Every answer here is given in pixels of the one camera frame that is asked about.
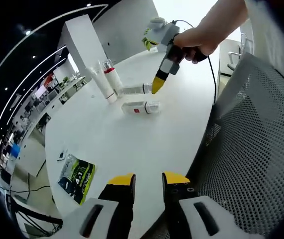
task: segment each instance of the black cable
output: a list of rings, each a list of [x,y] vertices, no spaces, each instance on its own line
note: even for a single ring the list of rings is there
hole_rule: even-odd
[[[37,224],[33,219],[30,218],[30,216],[26,215],[26,217],[29,218],[29,220],[31,220],[37,227],[39,227],[44,233],[50,235],[49,232],[47,232],[45,229],[43,229],[41,226],[39,226],[39,224]]]
[[[57,229],[56,229],[56,226],[52,223],[52,226],[53,226],[53,230],[55,231],[55,233],[57,232]]]
[[[14,192],[14,193],[26,193],[26,192],[36,192],[36,191],[39,191],[40,189],[43,189],[43,188],[49,188],[50,186],[42,186],[38,189],[35,189],[35,190],[27,190],[27,191],[13,191],[13,190],[10,190],[10,192]]]
[[[40,232],[42,232],[45,236],[48,236],[49,233],[47,231],[45,231],[42,228],[38,228],[37,226],[35,226],[34,224],[32,224],[27,218],[25,218],[20,212],[18,212],[18,214],[26,221],[28,222],[30,225],[32,225],[33,227],[35,227],[36,229],[38,229]]]
[[[36,235],[36,234],[32,234],[32,233],[25,232],[25,231],[23,231],[23,230],[21,230],[21,232],[22,232],[22,233],[27,233],[28,235],[31,235],[31,236],[34,236],[34,237],[39,237],[39,238],[43,237],[43,235]]]
[[[191,23],[189,23],[185,20],[174,20],[174,21],[172,21],[172,23],[176,24],[178,21],[183,21],[183,22],[189,24],[192,28],[194,28]],[[215,89],[215,91],[214,91],[214,104],[215,104],[215,102],[216,102],[216,80],[215,80],[215,76],[214,76],[214,71],[213,71],[211,59],[210,59],[209,56],[207,56],[207,59],[208,59],[208,62],[210,63],[210,67],[211,67],[211,71],[212,71],[212,75],[213,75],[213,80],[214,80],[214,89]]]
[[[27,200],[29,198],[29,195],[30,195],[30,173],[28,173],[28,197],[27,197]]]
[[[50,216],[47,216],[47,215],[44,215],[44,214],[34,212],[34,211],[32,211],[28,208],[25,208],[25,207],[17,204],[14,200],[13,200],[13,204],[14,204],[16,211],[20,211],[25,215],[29,215],[33,218],[36,218],[38,220],[45,221],[45,222],[48,222],[48,223],[54,223],[54,224],[58,224],[58,225],[61,225],[61,226],[63,225],[62,219],[53,218],[53,217],[50,217]]]

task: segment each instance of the black mesh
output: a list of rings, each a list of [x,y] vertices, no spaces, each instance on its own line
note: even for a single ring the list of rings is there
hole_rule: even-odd
[[[198,191],[246,232],[268,235],[284,216],[284,78],[246,55],[207,128]]]

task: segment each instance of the desk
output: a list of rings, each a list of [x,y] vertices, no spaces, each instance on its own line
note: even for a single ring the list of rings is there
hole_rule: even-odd
[[[153,80],[163,53],[139,53],[116,65],[124,85]],[[215,76],[218,50],[211,56]],[[97,171],[87,199],[97,198],[115,176],[136,174],[134,220],[129,238],[139,239],[164,210],[161,173],[185,175],[204,134],[214,98],[208,61],[183,61],[176,76],[169,76],[155,95],[123,96],[109,105],[90,81],[54,115],[46,128],[46,163],[49,182],[62,217],[79,207],[57,184],[64,161],[60,152],[94,163]],[[128,115],[124,102],[158,100],[158,115]]]

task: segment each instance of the floor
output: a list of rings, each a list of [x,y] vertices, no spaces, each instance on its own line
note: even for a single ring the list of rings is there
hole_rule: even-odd
[[[42,186],[49,184],[46,163],[40,170],[37,177],[30,176],[30,189],[36,190]],[[40,189],[39,191],[30,192],[27,204],[38,209],[40,212],[55,217],[61,218],[56,205],[52,201],[52,193],[50,187]]]
[[[219,84],[219,88],[218,88],[218,96],[221,95],[221,93],[223,92],[226,84],[228,83],[228,80],[230,79],[230,77],[228,76],[223,76],[220,75],[220,84]]]

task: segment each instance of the magazine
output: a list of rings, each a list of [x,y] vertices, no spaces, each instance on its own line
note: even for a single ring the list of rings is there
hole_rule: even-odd
[[[74,201],[82,205],[86,200],[95,170],[96,166],[94,164],[68,154],[58,184]]]

